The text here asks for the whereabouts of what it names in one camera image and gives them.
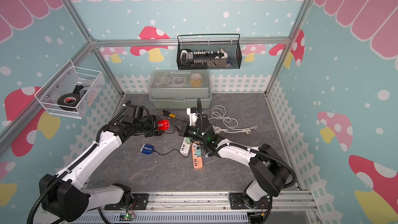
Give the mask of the red blue electric shaver case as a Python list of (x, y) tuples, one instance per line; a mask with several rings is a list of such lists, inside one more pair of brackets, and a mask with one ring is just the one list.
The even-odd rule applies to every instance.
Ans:
[(157, 121), (158, 130), (167, 131), (170, 129), (170, 122), (167, 119)]

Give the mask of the white power strip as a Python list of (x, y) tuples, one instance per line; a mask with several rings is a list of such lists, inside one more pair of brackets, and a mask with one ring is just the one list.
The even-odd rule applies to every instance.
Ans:
[(183, 139), (183, 142), (181, 144), (179, 152), (184, 158), (189, 157), (191, 145), (192, 145), (192, 142), (191, 142), (190, 138)]

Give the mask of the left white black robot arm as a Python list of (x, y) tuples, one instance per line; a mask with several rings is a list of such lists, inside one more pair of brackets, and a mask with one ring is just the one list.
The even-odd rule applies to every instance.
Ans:
[(99, 129), (84, 153), (57, 174), (47, 174), (39, 181), (40, 196), (29, 212), (27, 223), (34, 222), (39, 207), (58, 216), (58, 224), (73, 222), (86, 211), (110, 204), (129, 210), (135, 203), (130, 187), (116, 183), (84, 190), (83, 186), (99, 165), (129, 138), (161, 136), (169, 128), (167, 119), (149, 114), (146, 107), (125, 103), (117, 116)]

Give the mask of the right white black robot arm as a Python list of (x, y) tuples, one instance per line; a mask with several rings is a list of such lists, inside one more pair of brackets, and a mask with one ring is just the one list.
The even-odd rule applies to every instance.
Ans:
[(297, 176), (283, 158), (270, 145), (250, 147), (222, 137), (222, 129), (210, 123), (202, 111), (201, 100), (197, 106), (187, 109), (190, 120), (176, 125), (178, 135), (200, 145), (208, 157), (230, 159), (250, 168), (255, 180), (241, 194), (241, 202), (248, 208), (265, 203), (264, 198), (279, 196), (283, 189), (294, 186)]

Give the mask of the yellow black screwdriver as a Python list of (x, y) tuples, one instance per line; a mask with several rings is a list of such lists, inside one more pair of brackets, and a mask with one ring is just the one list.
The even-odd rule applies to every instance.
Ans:
[(164, 118), (171, 118), (171, 119), (177, 119), (177, 120), (181, 120), (181, 121), (186, 121), (185, 119), (177, 117), (177, 115), (172, 114), (172, 113), (170, 113), (167, 110), (161, 110), (161, 114), (162, 114), (162, 117), (164, 117)]

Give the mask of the orange power strip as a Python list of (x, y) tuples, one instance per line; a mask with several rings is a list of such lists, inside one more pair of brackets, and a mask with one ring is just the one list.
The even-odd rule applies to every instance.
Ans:
[(195, 170), (203, 169), (203, 161), (202, 161), (202, 150), (199, 145), (192, 144), (192, 158), (193, 158), (193, 167)]

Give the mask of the translucent green storage box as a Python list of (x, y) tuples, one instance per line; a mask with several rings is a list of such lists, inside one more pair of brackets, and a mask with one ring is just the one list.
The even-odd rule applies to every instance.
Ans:
[[(191, 75), (202, 74), (203, 84), (191, 85)], [(212, 100), (210, 76), (207, 71), (159, 70), (151, 76), (148, 86), (149, 100), (157, 109), (185, 109), (197, 106), (209, 108)]]

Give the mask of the yellow tape roll in box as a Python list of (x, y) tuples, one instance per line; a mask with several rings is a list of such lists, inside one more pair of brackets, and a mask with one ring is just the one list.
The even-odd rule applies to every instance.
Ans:
[(200, 85), (203, 84), (202, 74), (194, 73), (191, 75), (190, 79), (191, 79), (191, 85), (194, 87), (199, 87)]

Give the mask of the black power strip in basket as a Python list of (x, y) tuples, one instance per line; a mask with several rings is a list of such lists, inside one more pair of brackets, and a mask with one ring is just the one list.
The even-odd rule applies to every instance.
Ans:
[(177, 61), (182, 65), (215, 65), (216, 61), (224, 61), (228, 60), (228, 53), (224, 51), (191, 51), (191, 50), (182, 50), (180, 52), (180, 57)]

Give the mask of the black electrical tape roll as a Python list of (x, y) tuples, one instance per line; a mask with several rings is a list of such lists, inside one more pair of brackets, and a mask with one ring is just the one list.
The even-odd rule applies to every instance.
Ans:
[(79, 94), (76, 93), (69, 93), (61, 96), (57, 104), (62, 110), (69, 111), (69, 112), (75, 112), (76, 107), (81, 101), (81, 97)]

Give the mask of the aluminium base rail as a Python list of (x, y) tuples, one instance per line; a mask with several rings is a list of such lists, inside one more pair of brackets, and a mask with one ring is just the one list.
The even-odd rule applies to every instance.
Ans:
[(135, 193), (127, 211), (106, 206), (79, 217), (77, 224), (321, 224), (309, 191), (283, 191), (264, 197), (254, 208), (241, 193), (228, 191), (158, 191)]

